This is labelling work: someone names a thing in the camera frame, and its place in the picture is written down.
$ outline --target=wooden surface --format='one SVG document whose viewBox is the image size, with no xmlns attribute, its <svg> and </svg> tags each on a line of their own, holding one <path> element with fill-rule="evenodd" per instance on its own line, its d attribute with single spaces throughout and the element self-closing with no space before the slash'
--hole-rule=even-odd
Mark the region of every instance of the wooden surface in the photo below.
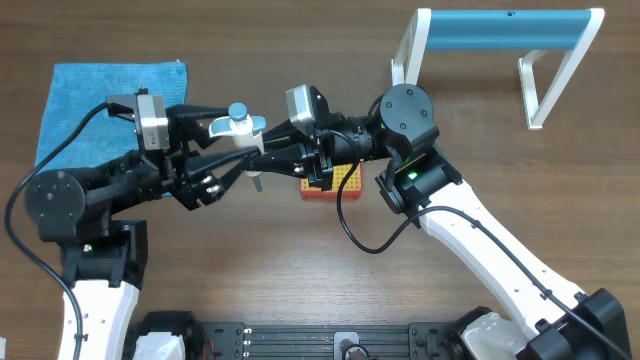
<svg viewBox="0 0 640 360">
<path fill-rule="evenodd" d="M 389 59 L 417 7 L 604 6 L 600 33 L 541 131 L 528 131 L 517 76 L 522 53 L 427 54 L 439 144 L 487 208 L 542 261 L 587 292 L 624 305 L 640 354 L 640 3 L 555 1 L 14 1 L 0 8 L 0 200 L 33 166 L 53 64 L 188 64 L 192 104 L 248 104 L 270 126 L 284 93 L 317 86 L 333 110 L 362 115 L 390 86 Z M 536 65 L 546 89 L 560 56 Z M 345 205 L 363 242 L 381 244 L 394 216 L 366 164 L 361 200 Z M 222 202 L 188 212 L 175 200 L 118 215 L 149 223 L 149 264 L 135 319 L 189 309 L 250 324 L 407 324 L 500 309 L 443 245 L 409 228 L 382 255 L 353 246 L 333 203 L 303 202 L 294 179 L 242 177 Z M 22 200 L 15 227 L 50 264 Z M 0 235 L 0 336 L 15 360 L 57 354 L 62 293 Z"/>
</svg>

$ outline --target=white and blue object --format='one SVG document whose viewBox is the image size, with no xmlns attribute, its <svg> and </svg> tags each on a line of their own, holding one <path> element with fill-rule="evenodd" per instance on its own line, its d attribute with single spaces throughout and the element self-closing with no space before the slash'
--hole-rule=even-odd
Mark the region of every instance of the white and blue object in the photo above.
<svg viewBox="0 0 640 360">
<path fill-rule="evenodd" d="M 587 10 L 418 9 L 391 60 L 393 85 L 416 84 L 424 52 L 531 50 L 518 60 L 527 126 L 541 129 L 553 105 L 589 49 L 604 18 Z M 533 62 L 548 51 L 565 51 L 547 94 L 538 103 Z"/>
<path fill-rule="evenodd" d="M 231 104 L 228 113 L 229 116 L 217 118 L 209 125 L 209 136 L 230 136 L 237 148 L 257 146 L 264 154 L 262 130 L 267 127 L 264 117 L 249 115 L 243 103 Z M 256 190 L 262 192 L 260 172 L 247 171 L 246 174 L 253 179 Z"/>
</svg>

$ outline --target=blue cap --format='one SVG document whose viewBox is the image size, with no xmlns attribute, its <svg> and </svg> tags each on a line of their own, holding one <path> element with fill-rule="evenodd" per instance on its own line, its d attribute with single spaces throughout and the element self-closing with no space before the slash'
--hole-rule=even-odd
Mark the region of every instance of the blue cap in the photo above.
<svg viewBox="0 0 640 360">
<path fill-rule="evenodd" d="M 229 117 L 233 121 L 242 121 L 247 118 L 247 107 L 243 103 L 233 103 L 229 106 Z"/>
</svg>

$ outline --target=blue cloth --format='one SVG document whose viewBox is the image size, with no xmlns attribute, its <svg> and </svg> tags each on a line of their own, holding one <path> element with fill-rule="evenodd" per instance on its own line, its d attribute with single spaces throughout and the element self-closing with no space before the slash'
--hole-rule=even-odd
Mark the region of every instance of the blue cloth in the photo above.
<svg viewBox="0 0 640 360">
<path fill-rule="evenodd" d="M 58 64 L 54 66 L 49 99 L 42 118 L 36 164 L 69 136 L 80 120 L 107 95 L 126 95 L 141 86 L 164 97 L 166 107 L 184 103 L 187 65 Z M 110 118 L 103 110 L 45 169 L 94 167 L 137 149 L 135 125 Z"/>
</svg>

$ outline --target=yellow grid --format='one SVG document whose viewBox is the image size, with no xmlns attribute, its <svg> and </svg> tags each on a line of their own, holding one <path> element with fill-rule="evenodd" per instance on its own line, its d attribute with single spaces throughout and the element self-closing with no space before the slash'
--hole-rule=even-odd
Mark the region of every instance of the yellow grid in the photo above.
<svg viewBox="0 0 640 360">
<path fill-rule="evenodd" d="M 338 165 L 333 167 L 333 183 L 331 184 L 332 192 L 338 192 L 338 187 L 340 187 L 340 183 L 344 176 L 347 175 L 347 171 L 351 169 L 351 165 Z M 347 184 L 344 186 L 344 191 L 359 191 L 362 188 L 362 183 L 360 182 L 360 173 L 362 172 L 362 165 L 358 165 L 358 170 L 355 171 Z M 304 179 L 300 181 L 300 190 L 301 191 L 320 191 L 320 188 L 309 186 L 309 180 Z"/>
</svg>

